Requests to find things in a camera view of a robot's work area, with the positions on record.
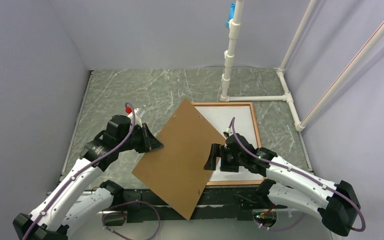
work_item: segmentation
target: wooden picture frame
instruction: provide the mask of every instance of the wooden picture frame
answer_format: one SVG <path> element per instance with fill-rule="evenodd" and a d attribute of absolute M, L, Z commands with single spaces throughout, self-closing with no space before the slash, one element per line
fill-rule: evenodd
<path fill-rule="evenodd" d="M 191 102 L 195 107 L 249 107 L 253 128 L 255 132 L 255 138 L 257 141 L 257 147 L 261 148 L 260 133 L 257 126 L 256 113 L 254 111 L 254 105 L 252 102 Z M 226 181 L 209 181 L 207 186 L 238 186 L 238 185 L 259 185 L 263 180 L 226 180 Z"/>

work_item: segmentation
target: white board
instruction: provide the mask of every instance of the white board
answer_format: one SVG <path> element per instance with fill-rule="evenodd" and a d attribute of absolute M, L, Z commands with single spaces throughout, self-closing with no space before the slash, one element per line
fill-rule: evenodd
<path fill-rule="evenodd" d="M 195 108 L 221 135 L 229 127 L 232 118 L 235 117 L 234 129 L 236 133 L 244 136 L 254 148 L 258 147 L 253 116 L 249 105 L 196 105 Z M 216 170 L 209 180 L 210 182 L 263 180 L 263 176 L 251 173 L 243 166 L 239 167 L 239 172 L 220 171 L 220 164 L 221 161 L 218 161 Z"/>

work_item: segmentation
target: red stripe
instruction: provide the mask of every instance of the red stripe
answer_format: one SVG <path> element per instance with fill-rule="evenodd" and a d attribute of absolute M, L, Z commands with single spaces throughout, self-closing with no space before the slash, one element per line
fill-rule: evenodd
<path fill-rule="evenodd" d="M 376 31 L 373 33 L 373 35 L 369 38 L 369 40 L 364 44 L 364 46 L 360 49 L 360 51 L 357 52 L 357 54 L 354 56 L 354 58 L 348 63 L 348 65 L 345 67 L 345 69 L 340 73 L 340 75 L 337 77 L 337 79 L 330 85 L 330 87 L 327 89 L 327 91 L 321 96 L 321 98 L 318 100 L 318 102 L 314 105 L 314 107 L 311 109 L 311 111 L 307 114 L 307 116 L 304 117 L 304 119 L 301 121 L 304 122 L 307 117 L 313 112 L 313 110 L 316 108 L 316 106 L 320 103 L 320 101 L 326 96 L 326 94 L 329 92 L 329 90 L 335 85 L 335 83 L 338 81 L 338 79 L 344 74 L 344 72 L 348 69 L 348 67 L 353 63 L 353 61 L 356 59 L 356 57 L 361 53 L 361 51 L 366 47 L 366 45 L 372 40 L 373 36 L 381 29 L 381 27 L 384 25 L 384 21 L 382 24 L 376 29 Z"/>

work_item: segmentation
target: marble tabletop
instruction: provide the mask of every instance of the marble tabletop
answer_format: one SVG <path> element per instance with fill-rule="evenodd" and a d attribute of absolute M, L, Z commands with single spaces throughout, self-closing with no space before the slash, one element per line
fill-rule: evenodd
<path fill-rule="evenodd" d="M 142 121 L 157 136 L 184 98 L 191 102 L 219 102 L 223 70 L 222 67 L 205 67 L 93 71 L 63 172 L 71 170 L 84 145 L 106 128 L 113 115 L 125 114 L 125 102 L 147 110 Z M 233 68 L 230 79 L 230 96 L 283 94 L 275 69 L 237 67 Z M 288 104 L 284 101 L 256 101 L 253 105 L 262 145 L 308 171 Z M 118 160 L 89 189 L 108 179 L 124 188 L 146 188 L 131 173 L 141 157 L 142 154 L 135 151 L 120 153 Z"/>

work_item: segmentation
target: purple tube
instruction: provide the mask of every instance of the purple tube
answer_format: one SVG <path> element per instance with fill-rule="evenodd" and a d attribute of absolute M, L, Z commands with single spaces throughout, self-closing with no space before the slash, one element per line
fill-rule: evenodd
<path fill-rule="evenodd" d="M 161 218 L 160 218 L 160 215 L 158 214 L 157 209 L 154 206 L 152 206 L 151 204 L 149 204 L 148 202 L 146 202 L 146 201 L 128 201 L 128 202 L 125 202 L 125 203 L 122 203 L 122 204 L 119 204 L 119 205 L 112 206 L 112 207 L 110 207 L 110 209 L 115 209 L 115 208 L 118 208 L 118 207 L 121 207 L 121 206 L 125 206 L 125 205 L 129 205 L 129 204 L 146 204 L 156 213 L 156 217 L 158 218 L 158 226 L 156 227 L 155 232 L 150 237 L 148 237 L 145 240 L 153 239 L 157 235 L 158 231 L 160 230 L 160 226 L 161 226 Z M 113 213 L 106 214 L 106 215 L 104 215 L 102 217 L 102 225 L 104 226 L 104 228 L 106 230 L 110 231 L 111 233 L 119 236 L 120 238 L 123 238 L 125 240 L 133 240 L 131 238 L 128 238 L 128 237 L 122 235 L 121 233 L 119 233 L 117 231 L 112 230 L 111 228 L 109 228 L 109 227 L 107 227 L 105 225 L 105 218 L 110 216 L 110 215 L 113 215 Z"/>
<path fill-rule="evenodd" d="M 252 152 L 250 152 L 250 151 L 249 151 L 249 150 L 242 144 L 242 142 L 239 140 L 238 136 L 236 135 L 236 131 L 235 131 L 235 118 L 232 118 L 232 120 L 231 120 L 231 122 L 230 122 L 230 126 L 231 126 L 231 128 L 232 128 L 233 136 L 234 136 L 234 138 L 236 139 L 237 143 L 238 143 L 238 144 L 240 145 L 240 147 L 241 147 L 246 153 L 248 153 L 251 157 L 256 158 L 256 159 L 259 159 L 259 160 L 261 160 L 261 161 L 263 161 L 263 162 L 265 162 L 265 163 L 268 163 L 268 164 L 272 164 L 272 165 L 276 165 L 276 166 L 281 167 L 281 168 L 284 168 L 284 169 L 288 169 L 288 167 L 287 167 L 286 165 L 283 165 L 283 164 L 280 164 L 280 163 L 277 163 L 277 162 L 272 162 L 272 161 L 269 161 L 269 160 L 264 159 L 264 158 L 260 158 L 260 157 L 258 157 L 257 155 L 253 154 Z M 321 183 L 320 181 L 314 179 L 313 177 L 311 177 L 311 176 L 309 176 L 309 175 L 307 175 L 307 174 L 305 174 L 305 173 L 303 173 L 303 172 L 301 172 L 301 171 L 298 171 L 298 170 L 296 170 L 296 169 L 294 169 L 294 168 L 292 168 L 291 171 L 294 172 L 294 173 L 297 173 L 297 174 L 299 174 L 299 175 L 301 175 L 301 176 L 303 176 L 303 177 L 306 177 L 307 179 L 313 181 L 314 183 L 316 183 L 316 184 L 319 185 L 319 186 L 323 186 L 323 183 Z M 344 194 L 342 194 L 342 193 L 336 191 L 335 189 L 333 189 L 333 188 L 331 188 L 331 187 L 327 187 L 326 189 L 329 190 L 329 191 L 331 191 L 332 193 L 334 193 L 334 194 L 340 196 L 341 198 L 345 199 L 345 201 L 347 201 L 353 208 L 355 208 L 355 210 L 357 211 L 358 216 L 359 216 L 360 219 L 361 219 L 361 228 L 351 227 L 350 229 L 351 229 L 351 230 L 354 230 L 354 231 L 356 231 L 356 232 L 363 232 L 363 231 L 366 229 L 366 220 L 365 220 L 365 218 L 364 218 L 364 216 L 363 216 L 362 211 L 359 209 L 359 207 L 358 207 L 353 201 L 351 201 L 351 199 L 349 199 L 349 198 L 348 198 L 347 196 L 345 196 Z M 292 226 L 295 227 L 295 226 L 299 223 L 299 221 L 297 221 L 296 223 L 294 223 Z"/>
<path fill-rule="evenodd" d="M 92 165 L 95 165 L 97 163 L 99 163 L 100 161 L 102 161 L 104 158 L 108 157 L 110 154 L 114 153 L 118 148 L 120 148 L 126 141 L 127 139 L 129 139 L 130 135 L 132 135 L 133 133 L 133 129 L 135 128 L 135 122 L 136 122 L 136 114 L 135 114 L 135 111 L 134 111 L 134 108 L 133 108 L 133 105 L 130 103 L 130 102 L 126 102 L 124 104 L 124 106 L 127 108 L 127 107 L 130 107 L 131 109 L 133 109 L 132 111 L 132 116 L 133 116 L 133 119 L 132 119 L 132 123 L 130 125 L 130 129 L 128 130 L 128 133 L 126 135 L 126 137 L 117 145 L 115 146 L 113 149 L 111 149 L 109 152 L 105 153 L 104 155 L 98 157 L 96 160 L 92 161 L 91 163 L 89 163 L 88 165 L 86 165 L 85 167 L 83 167 L 82 169 L 80 169 L 78 172 L 76 172 L 73 177 L 74 178 L 77 178 L 79 175 L 81 175 L 86 169 L 90 168 Z M 53 198 L 48 202 L 48 204 L 45 206 L 45 208 L 43 209 L 43 212 L 48 212 L 49 208 L 52 206 L 52 204 L 54 204 L 54 202 L 61 196 L 61 194 L 64 192 L 64 190 L 66 190 L 66 188 L 73 182 L 73 180 L 70 178 L 68 181 L 66 181 L 64 183 L 64 185 L 62 185 L 62 187 L 56 192 L 56 194 L 53 196 Z M 38 215 L 37 218 L 33 221 L 33 223 L 30 225 L 30 227 L 27 229 L 27 231 L 25 232 L 24 236 L 22 237 L 22 240 L 27 240 L 27 238 L 29 237 L 30 233 L 32 232 L 33 228 L 35 227 L 35 225 L 42 219 L 42 215 Z"/>

